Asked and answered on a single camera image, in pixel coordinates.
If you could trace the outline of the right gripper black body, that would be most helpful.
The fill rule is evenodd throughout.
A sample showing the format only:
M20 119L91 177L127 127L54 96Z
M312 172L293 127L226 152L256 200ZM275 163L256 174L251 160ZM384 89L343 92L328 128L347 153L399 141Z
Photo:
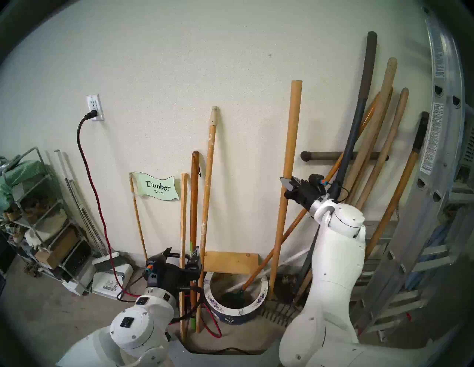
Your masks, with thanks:
M322 201L326 197L327 180L323 175L311 174L307 180L294 178L299 184L297 194L294 199L307 212L310 212L312 205L317 201Z

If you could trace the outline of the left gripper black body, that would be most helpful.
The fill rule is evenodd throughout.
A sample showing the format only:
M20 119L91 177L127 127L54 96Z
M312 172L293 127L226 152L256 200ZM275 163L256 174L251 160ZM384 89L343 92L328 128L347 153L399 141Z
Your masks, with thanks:
M178 296L182 288L187 288L191 282L198 280L201 271L201 263L186 264L184 269L171 263L165 263L164 271L161 275L161 289L167 291L172 296Z

